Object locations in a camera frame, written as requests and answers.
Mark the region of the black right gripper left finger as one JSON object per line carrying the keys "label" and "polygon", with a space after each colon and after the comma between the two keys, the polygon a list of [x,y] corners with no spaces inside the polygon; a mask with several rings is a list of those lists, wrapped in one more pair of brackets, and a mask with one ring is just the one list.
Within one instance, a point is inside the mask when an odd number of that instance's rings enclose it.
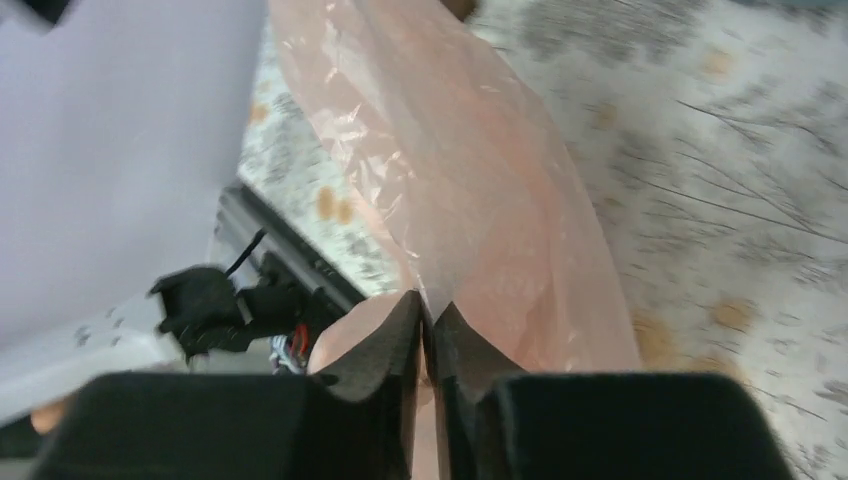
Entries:
{"label": "black right gripper left finger", "polygon": [[380,325],[312,375],[115,373],[76,395],[34,479],[407,479],[421,299],[359,304]]}

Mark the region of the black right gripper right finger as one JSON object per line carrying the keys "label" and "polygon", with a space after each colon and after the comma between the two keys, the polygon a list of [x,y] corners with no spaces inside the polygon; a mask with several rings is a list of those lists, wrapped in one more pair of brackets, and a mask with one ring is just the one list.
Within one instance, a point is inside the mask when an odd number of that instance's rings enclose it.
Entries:
{"label": "black right gripper right finger", "polygon": [[445,479],[788,479],[744,388],[708,373],[530,373],[450,306],[430,329]]}

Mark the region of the pink plastic trash bag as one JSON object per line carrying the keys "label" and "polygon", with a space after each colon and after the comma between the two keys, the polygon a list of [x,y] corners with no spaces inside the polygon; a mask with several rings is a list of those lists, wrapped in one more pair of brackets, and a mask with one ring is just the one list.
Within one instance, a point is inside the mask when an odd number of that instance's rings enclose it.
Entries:
{"label": "pink plastic trash bag", "polygon": [[281,70],[423,306],[413,475],[440,475],[430,329],[455,306],[530,373],[640,358],[589,194],[541,98],[438,1],[273,1]]}

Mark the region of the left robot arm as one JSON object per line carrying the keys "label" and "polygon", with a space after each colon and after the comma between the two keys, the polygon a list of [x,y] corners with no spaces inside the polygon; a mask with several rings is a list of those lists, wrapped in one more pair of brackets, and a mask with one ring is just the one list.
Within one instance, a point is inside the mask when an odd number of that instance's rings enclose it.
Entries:
{"label": "left robot arm", "polygon": [[52,409],[113,372],[262,373],[262,342],[292,332],[312,293],[287,273],[242,286],[214,265],[161,277],[146,293],[2,350],[1,423]]}

